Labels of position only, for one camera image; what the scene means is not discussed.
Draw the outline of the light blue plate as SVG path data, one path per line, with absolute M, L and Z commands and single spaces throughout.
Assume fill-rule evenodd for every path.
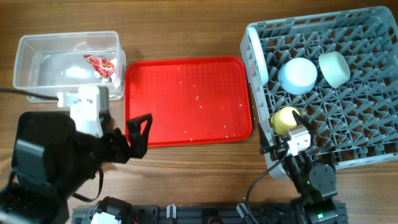
M 259 35 L 254 27 L 248 27 L 248 34 L 252 44 L 252 51 L 256 63 L 256 70 L 259 72 L 262 86 L 264 86 L 269 81 L 269 76 Z

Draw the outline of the light blue bowl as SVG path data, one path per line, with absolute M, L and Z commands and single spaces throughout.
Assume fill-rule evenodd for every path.
M 278 73 L 281 87 L 293 95 L 308 93 L 315 86 L 318 72 L 315 64 L 306 58 L 294 58 L 284 64 Z

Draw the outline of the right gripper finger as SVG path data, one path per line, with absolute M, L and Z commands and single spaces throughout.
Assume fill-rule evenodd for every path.
M 260 149 L 259 149 L 259 153 L 261 155 L 264 155 L 266 153 L 271 152 L 272 147 L 270 146 L 268 139 L 266 137 L 266 134 L 263 130 L 263 128 L 261 127 L 261 124 L 258 124 L 258 131 L 259 131 L 259 142 L 260 142 Z
M 315 127 L 312 124 L 310 124 L 307 120 L 302 118 L 296 111 L 292 111 L 292 114 L 293 114 L 295 122 L 298 125 L 301 125 L 301 124 L 304 125 L 307 128 L 308 132 L 310 132 L 310 133 L 315 132 Z

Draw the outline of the red snack wrapper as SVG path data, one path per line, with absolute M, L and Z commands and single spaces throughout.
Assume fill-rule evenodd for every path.
M 94 57 L 93 55 L 84 55 L 84 59 L 94 68 L 94 76 L 100 79 L 102 83 L 108 83 L 112 80 L 112 75 L 116 72 L 117 60 L 108 60 L 102 55 Z

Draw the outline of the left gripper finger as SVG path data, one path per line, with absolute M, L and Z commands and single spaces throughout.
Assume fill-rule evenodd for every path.
M 130 158 L 142 159 L 147 153 L 152 122 L 151 114 L 145 114 L 126 121 L 127 138 L 130 142 Z
M 101 125 L 102 131 L 105 133 L 107 130 L 111 130 L 113 128 L 113 118 L 109 111 L 100 112 L 99 113 L 99 121 Z

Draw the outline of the mint green bowl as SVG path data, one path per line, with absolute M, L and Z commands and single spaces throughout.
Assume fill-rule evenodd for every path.
M 339 52 L 321 54 L 318 61 L 320 70 L 331 87 L 338 88 L 351 78 L 348 63 Z

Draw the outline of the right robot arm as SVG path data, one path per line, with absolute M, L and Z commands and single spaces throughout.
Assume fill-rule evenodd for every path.
M 294 183 L 299 198 L 292 200 L 289 208 L 299 223 L 341 223 L 337 202 L 336 169 L 323 160 L 311 160 L 307 150 L 314 145 L 316 130 L 297 112 L 291 112 L 296 126 L 287 130 L 281 142 L 271 145 L 261 127 L 260 154 L 273 155 L 275 162 L 256 180 L 270 174 L 282 165 Z

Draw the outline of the yellow cup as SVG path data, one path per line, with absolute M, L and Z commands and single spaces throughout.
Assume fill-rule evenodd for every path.
M 294 107 L 283 108 L 274 113 L 270 118 L 270 126 L 278 135 L 286 135 L 290 128 L 297 126 L 297 122 L 293 116 L 293 111 L 300 114 Z

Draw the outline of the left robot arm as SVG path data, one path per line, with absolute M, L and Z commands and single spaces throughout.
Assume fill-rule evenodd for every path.
M 66 113 L 23 113 L 18 122 L 11 173 L 1 190 L 1 223 L 65 223 L 67 200 L 102 175 L 105 162 L 141 159 L 148 148 L 152 115 L 126 121 L 127 135 L 115 128 L 101 137 L 79 132 Z

